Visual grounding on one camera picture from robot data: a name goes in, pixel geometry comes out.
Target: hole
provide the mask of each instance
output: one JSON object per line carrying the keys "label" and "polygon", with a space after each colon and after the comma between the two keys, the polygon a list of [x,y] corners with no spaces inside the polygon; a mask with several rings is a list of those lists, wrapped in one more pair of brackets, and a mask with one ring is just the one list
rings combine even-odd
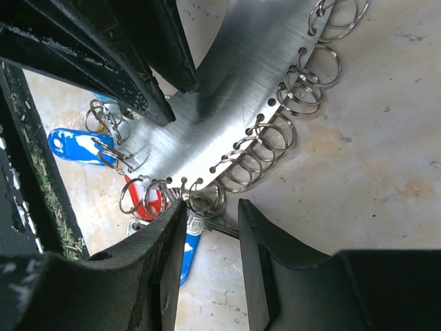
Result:
{"label": "hole", "polygon": [[316,12],[318,17],[324,17],[325,13],[326,13],[326,11],[324,9],[320,10],[320,8],[317,9],[317,12]]}
{"label": "hole", "polygon": [[308,30],[308,35],[309,36],[315,36],[317,34],[317,29],[312,28],[311,30]]}
{"label": "hole", "polygon": [[54,145],[56,148],[61,148],[63,144],[58,139],[54,139]]}
{"label": "hole", "polygon": [[112,255],[107,252],[99,252],[90,257],[88,261],[102,261],[102,260],[108,260],[111,259]]}
{"label": "hole", "polygon": [[297,66],[296,66],[295,64],[291,64],[291,65],[288,67],[288,71],[289,71],[289,72],[296,72],[296,71],[297,71]]}
{"label": "hole", "polygon": [[270,98],[270,99],[268,99],[268,106],[269,107],[274,107],[276,105],[276,100],[275,100],[275,98]]}
{"label": "hole", "polygon": [[135,230],[135,231],[138,231],[138,230],[141,229],[141,227],[139,226],[138,223],[132,223],[132,228],[133,228],[133,230]]}

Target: metal plate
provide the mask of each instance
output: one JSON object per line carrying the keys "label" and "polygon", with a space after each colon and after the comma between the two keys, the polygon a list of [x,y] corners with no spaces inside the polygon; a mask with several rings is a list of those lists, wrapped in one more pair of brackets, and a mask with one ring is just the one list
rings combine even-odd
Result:
{"label": "metal plate", "polygon": [[170,105],[176,122],[160,128],[147,120],[132,122],[133,134],[124,150],[136,155],[128,162],[140,174],[181,178],[198,189],[211,183],[227,166],[209,172],[221,156],[253,126],[256,115],[268,121],[277,107],[267,100],[275,97],[277,85],[295,63],[298,49],[305,47],[308,60],[331,13],[319,17],[310,37],[308,18],[316,0],[234,0],[213,46],[198,68],[201,87],[195,93],[176,93]]}

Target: tiled floor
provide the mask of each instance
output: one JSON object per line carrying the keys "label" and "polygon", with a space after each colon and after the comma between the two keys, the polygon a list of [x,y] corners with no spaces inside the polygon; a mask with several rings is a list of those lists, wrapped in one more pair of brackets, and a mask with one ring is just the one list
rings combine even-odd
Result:
{"label": "tiled floor", "polygon": [[[294,119],[296,148],[253,190],[229,195],[226,217],[236,220],[237,200],[245,197],[329,254],[440,248],[441,169],[432,165],[441,162],[439,17],[439,1],[372,1],[360,26],[331,45],[343,72],[326,91],[321,115]],[[47,131],[83,127],[91,93],[26,77]],[[107,168],[57,162],[90,252],[121,240],[128,221],[116,204],[123,179]],[[238,242],[205,232],[181,288],[177,330],[247,330],[242,275]]]}

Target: key ring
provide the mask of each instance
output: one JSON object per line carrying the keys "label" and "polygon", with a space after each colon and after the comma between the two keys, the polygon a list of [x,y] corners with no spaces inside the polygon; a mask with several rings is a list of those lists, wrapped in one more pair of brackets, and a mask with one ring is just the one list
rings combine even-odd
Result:
{"label": "key ring", "polygon": [[[144,194],[144,208],[145,211],[147,213],[150,214],[150,216],[152,217],[158,217],[159,215],[161,215],[164,210],[165,210],[165,197],[167,196],[167,194],[165,193],[165,189],[164,187],[161,185],[162,183],[165,183],[165,185],[170,184],[171,181],[167,180],[167,179],[153,179],[152,182],[148,185],[148,187],[145,189],[145,194]],[[150,190],[154,187],[154,186],[158,186],[158,189],[161,191],[161,209],[159,210],[159,212],[157,212],[156,214],[152,211],[152,209],[149,206],[149,199],[148,199],[148,194],[150,192]]]}
{"label": "key ring", "polygon": [[128,124],[127,120],[124,119],[124,116],[121,115],[121,119],[119,120],[119,122],[116,120],[115,116],[108,110],[108,108],[105,106],[105,104],[98,100],[98,99],[93,99],[90,102],[90,109],[85,113],[84,115],[84,126],[86,128],[87,131],[89,132],[94,132],[97,133],[100,130],[91,130],[89,128],[88,125],[88,120],[90,115],[93,114],[94,118],[96,119],[96,121],[98,122],[98,124],[100,126],[102,126],[105,131],[107,132],[108,135],[112,136],[112,131],[109,128],[109,125],[105,122],[105,120],[109,121],[113,131],[115,131],[116,134],[116,143],[118,145],[121,145],[122,143],[124,143],[125,141],[127,141],[130,136],[132,135],[131,132],[129,132],[128,136],[126,138],[123,138],[123,136],[121,135],[118,127],[120,126],[121,123],[125,122]]}
{"label": "key ring", "polygon": [[321,43],[333,43],[335,41],[339,41],[339,40],[345,38],[349,33],[351,33],[351,31],[355,28],[355,26],[358,24],[358,22],[366,14],[367,9],[369,8],[370,0],[366,0],[365,5],[363,6],[363,9],[361,10],[360,14],[358,14],[358,4],[357,4],[357,1],[353,0],[353,2],[355,3],[355,6],[356,6],[356,13],[355,13],[351,23],[347,26],[347,28],[344,31],[342,31],[340,34],[337,34],[334,37],[331,37],[331,38],[321,37],[321,38],[319,38],[319,42],[321,42]]}
{"label": "key ring", "polygon": [[317,109],[314,110],[313,112],[297,112],[295,110],[292,110],[290,107],[286,106],[283,103],[283,96],[282,96],[282,92],[286,91],[286,86],[285,86],[284,83],[280,83],[279,84],[277,92],[276,92],[276,97],[277,97],[277,100],[280,103],[280,105],[284,109],[286,109],[288,112],[290,112],[292,115],[294,115],[294,116],[299,116],[299,117],[314,116],[317,113],[317,111],[320,109],[320,102],[322,101],[320,99],[320,97],[317,95],[317,93],[312,88],[310,88],[309,86],[306,86],[305,84],[295,83],[294,87],[295,88],[302,88],[303,90],[305,90],[306,93],[310,94],[314,98],[315,101],[311,102],[311,103],[310,102],[306,102],[306,101],[303,101],[303,100],[299,99],[298,97],[296,97],[293,93],[286,92],[287,96],[291,100],[293,100],[296,103],[299,103],[300,105],[305,106],[305,107],[314,107],[314,106],[316,106]]}
{"label": "key ring", "polygon": [[218,163],[216,163],[213,167],[210,168],[210,172],[211,173],[215,173],[216,172],[216,168],[223,163],[235,163],[238,164],[242,169],[244,169],[245,171],[248,172],[249,175],[249,181],[247,181],[247,184],[245,184],[243,187],[241,188],[228,188],[226,185],[224,185],[223,183],[221,183],[220,181],[218,181],[217,179],[214,180],[214,183],[218,186],[220,186],[221,188],[223,188],[225,191],[227,192],[231,192],[231,193],[239,193],[239,192],[243,192],[245,190],[247,190],[250,185],[252,184],[252,180],[253,180],[253,173],[251,172],[251,170],[249,169],[248,165],[244,164],[241,161],[235,160],[235,159],[223,159],[220,160]]}
{"label": "key ring", "polygon": [[[295,72],[294,71],[290,71],[290,70],[286,71],[285,76],[283,77],[283,83],[285,84],[286,87],[290,86],[290,84],[289,84],[289,76],[290,76],[290,74],[295,73]],[[303,77],[309,76],[309,77],[311,77],[311,79],[308,79],[308,82],[309,82],[308,85],[310,85],[311,87],[317,87],[318,88],[318,90],[320,92],[319,99],[322,100],[323,99],[323,95],[324,95],[324,91],[323,91],[322,88],[319,88],[317,86],[317,84],[320,84],[320,79],[311,70],[306,69],[306,68],[302,69],[302,72],[299,74],[298,79],[300,78],[300,76],[303,76]],[[292,91],[293,88],[294,88],[294,84],[290,88],[287,88],[286,90],[287,91]],[[300,104],[302,106],[309,107],[308,103],[306,103],[306,102],[305,102],[305,104],[303,104],[303,103],[300,103]]]}
{"label": "key ring", "polygon": [[[259,169],[251,168],[250,166],[248,166],[248,167],[249,167],[249,169],[251,170],[251,172],[253,172],[253,173],[257,173],[257,174],[258,174],[258,175],[256,176],[256,178],[252,179],[251,184],[254,184],[254,183],[258,182],[259,179],[262,177],[262,174],[263,174],[262,163],[260,162],[260,160],[258,159],[258,157],[255,156],[253,152],[249,152],[249,151],[247,151],[247,150],[232,150],[232,151],[229,151],[226,155],[224,155],[223,158],[224,158],[224,159],[228,159],[230,156],[237,155],[237,154],[239,154],[239,155],[248,155],[248,156],[252,157],[254,160],[256,160],[256,162],[257,162],[257,164],[258,164],[258,166],[259,166]],[[240,180],[240,179],[237,179],[233,174],[230,174],[230,173],[228,173],[228,172],[225,173],[225,176],[226,176],[230,181],[233,181],[234,183],[237,183],[237,184],[247,185],[247,183],[248,183],[248,181],[242,181],[242,180]]]}
{"label": "key ring", "polygon": [[[199,217],[202,217],[203,219],[208,219],[210,217],[219,215],[222,211],[223,205],[225,204],[225,191],[223,188],[221,188],[220,186],[216,185],[216,183],[214,183],[214,187],[216,188],[216,199],[214,200],[214,202],[207,208],[205,208],[204,210],[195,210],[192,200],[190,199],[191,197],[198,197],[197,194],[192,193],[193,187],[196,189],[198,184],[202,184],[203,180],[201,178],[198,178],[197,180],[195,180],[195,182],[190,186],[190,189],[188,190],[188,200],[187,200],[187,205],[190,208],[190,210],[198,215]],[[187,183],[187,179],[182,180],[183,185],[185,185],[185,183]],[[212,209],[214,207],[216,207],[219,204],[219,207],[217,208],[216,211],[213,211]]]}
{"label": "key ring", "polygon": [[337,74],[336,74],[336,76],[335,76],[335,78],[334,79],[332,79],[329,83],[321,83],[321,82],[319,82],[317,79],[316,79],[316,81],[314,82],[314,81],[310,81],[305,75],[304,75],[304,73],[303,72],[301,72],[300,74],[299,74],[299,78],[304,82],[304,83],[306,83],[307,85],[309,85],[309,86],[313,86],[313,87],[316,87],[316,88],[324,88],[324,89],[326,89],[326,88],[331,88],[331,87],[333,87],[337,82],[338,82],[338,80],[340,79],[340,75],[342,74],[342,61],[340,60],[340,57],[338,56],[338,54],[337,54],[337,52],[335,52],[332,48],[330,48],[329,46],[326,46],[326,45],[321,45],[321,44],[317,44],[316,45],[316,49],[319,49],[319,50],[324,50],[324,51],[326,51],[326,52],[328,52],[333,58],[334,58],[334,60],[336,61],[336,63],[337,63]]}
{"label": "key ring", "polygon": [[[250,130],[255,130],[256,126],[252,126],[250,128]],[[272,147],[271,144],[269,144],[265,139],[263,139],[261,137],[262,131],[260,131],[259,133],[256,133],[256,139],[257,141],[265,148],[267,148],[268,150],[271,150],[272,152],[286,152],[286,150],[289,148],[289,142],[288,142],[288,138],[286,137],[285,133],[283,132],[283,130],[272,124],[272,123],[259,123],[258,124],[258,128],[271,128],[274,129],[275,131],[279,132],[280,135],[282,136],[283,140],[285,140],[285,147],[284,148],[275,148]]]}
{"label": "key ring", "polygon": [[122,169],[120,169],[117,165],[113,165],[113,164],[111,164],[110,162],[108,162],[108,161],[104,158],[103,155],[107,155],[107,156],[109,156],[109,157],[114,157],[115,159],[118,159],[118,162],[124,164],[124,165],[127,167],[127,172],[129,172],[130,174],[131,174],[132,172],[134,172],[135,169],[134,169],[130,164],[127,163],[126,158],[121,159],[121,158],[118,156],[118,154],[115,154],[115,153],[113,153],[113,152],[111,152],[111,151],[109,151],[109,150],[100,150],[96,155],[98,156],[98,158],[99,158],[103,163],[106,164],[106,166],[110,167],[110,168],[113,169],[113,170],[116,170],[116,172],[118,172],[119,174],[125,174],[125,171],[122,170]]}
{"label": "key ring", "polygon": [[[275,117],[278,117],[278,118],[280,118],[280,119],[282,119],[282,121],[284,121],[286,124],[287,124],[287,126],[289,127],[289,130],[291,131],[291,143],[289,143],[289,145],[285,148],[285,150],[288,150],[288,149],[290,149],[292,146],[293,146],[293,144],[294,144],[294,142],[296,141],[296,139],[297,139],[297,132],[296,132],[296,129],[295,129],[295,127],[294,127],[294,124],[284,115],[284,114],[281,114],[281,113],[279,113],[279,112],[275,112],[274,113],[274,115],[273,116],[275,116]],[[257,116],[256,117],[256,121],[254,122],[254,128],[256,128],[256,133],[258,133],[258,134],[260,134],[261,132],[262,132],[262,126],[260,126],[259,124],[260,124],[260,122],[262,122],[263,121],[263,116]],[[285,150],[281,150],[281,151],[277,151],[277,150],[272,150],[272,152],[284,152]]]}
{"label": "key ring", "polygon": [[[246,142],[246,141],[255,141],[255,142],[258,143],[256,137],[246,136],[246,137],[243,137],[243,138],[242,138],[241,140],[239,140],[238,142],[234,143],[234,145],[233,145],[233,149],[235,149],[235,150],[239,150],[239,149],[240,149],[240,146],[241,146],[244,142]],[[258,157],[259,160],[261,160],[261,161],[263,161],[263,162],[269,162],[269,165],[267,165],[266,167],[264,167],[264,168],[262,169],[263,172],[266,172],[266,171],[268,171],[269,169],[271,169],[271,168],[274,166],[275,162],[276,162],[276,153],[275,153],[274,151],[272,151],[272,150],[268,150],[268,151],[270,151],[271,153],[273,153],[273,157],[272,157],[272,158],[271,158],[271,157],[263,157],[262,155],[259,155],[257,152],[254,152],[254,154]]]}
{"label": "key ring", "polygon": [[133,184],[135,184],[137,181],[142,182],[142,181],[144,181],[144,179],[141,176],[133,178],[132,180],[128,181],[124,185],[123,189],[121,190],[121,193],[119,194],[118,207],[119,207],[119,210],[123,214],[134,214],[143,205],[143,201],[141,200],[138,202],[138,204],[136,206],[130,208],[130,210],[128,210],[128,211],[124,210],[123,206],[122,206],[122,201],[124,199],[125,193],[127,193],[127,190],[129,189],[129,187],[132,186]]}
{"label": "key ring", "polygon": [[[311,12],[309,13],[308,17],[308,35],[309,36],[315,36],[317,33],[317,29],[314,27],[314,24],[317,20],[317,17],[323,17],[326,12],[326,8],[323,7],[323,3],[325,0],[318,0],[315,6],[312,8]],[[314,13],[316,13],[317,17],[312,21],[312,17],[314,16]]]}

